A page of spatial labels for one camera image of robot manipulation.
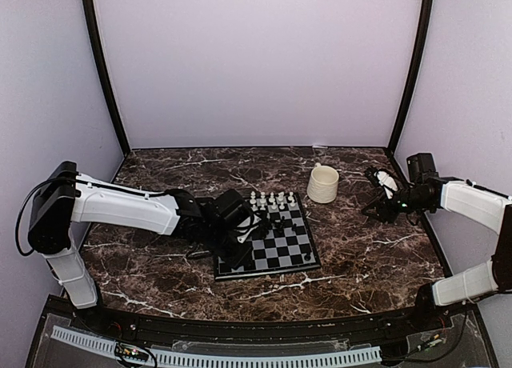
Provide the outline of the black white chessboard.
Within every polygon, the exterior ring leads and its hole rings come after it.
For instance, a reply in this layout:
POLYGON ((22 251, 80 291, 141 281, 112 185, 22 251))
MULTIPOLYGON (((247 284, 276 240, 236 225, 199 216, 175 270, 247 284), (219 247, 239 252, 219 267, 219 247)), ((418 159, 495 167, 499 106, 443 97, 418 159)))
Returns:
POLYGON ((285 237, 275 238, 269 233, 264 239, 253 239, 252 232, 246 240, 253 250, 247 264, 231 269, 220 258, 214 260, 214 279, 227 281, 239 278, 256 278, 264 275, 297 273, 321 267, 314 238, 310 230, 300 196, 295 192, 268 194, 251 192, 246 200, 255 212, 267 218, 291 220, 297 231, 286 232, 285 237), (311 253, 311 260, 304 255, 311 253))

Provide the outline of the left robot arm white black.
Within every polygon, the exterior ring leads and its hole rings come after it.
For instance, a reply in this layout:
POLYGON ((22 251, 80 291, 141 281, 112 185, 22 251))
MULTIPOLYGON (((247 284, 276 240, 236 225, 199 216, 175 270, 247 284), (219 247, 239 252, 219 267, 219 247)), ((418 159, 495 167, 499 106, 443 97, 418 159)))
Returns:
POLYGON ((72 238, 72 223, 96 222, 148 230, 199 243, 237 269, 252 250, 247 239, 261 219, 236 190, 218 198, 195 198, 183 189, 137 190, 78 172, 62 162, 25 198, 31 205, 28 243, 47 261, 72 305, 96 333, 113 325, 100 291, 72 238))

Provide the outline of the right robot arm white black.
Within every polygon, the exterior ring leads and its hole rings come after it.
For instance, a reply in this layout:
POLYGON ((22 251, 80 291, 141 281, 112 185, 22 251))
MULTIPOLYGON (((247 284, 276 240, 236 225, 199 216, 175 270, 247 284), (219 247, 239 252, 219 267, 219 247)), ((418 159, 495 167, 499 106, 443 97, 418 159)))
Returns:
POLYGON ((423 175, 400 187, 385 170, 366 174, 378 194, 362 213, 380 222, 392 223, 400 214, 440 211, 434 220, 437 234, 448 234, 463 250, 456 255, 447 242, 442 249, 455 267, 453 276, 431 283, 418 295, 418 306, 408 314, 416 331, 427 330, 439 317, 439 307, 472 302, 494 294, 511 292, 511 198, 474 182, 423 175))

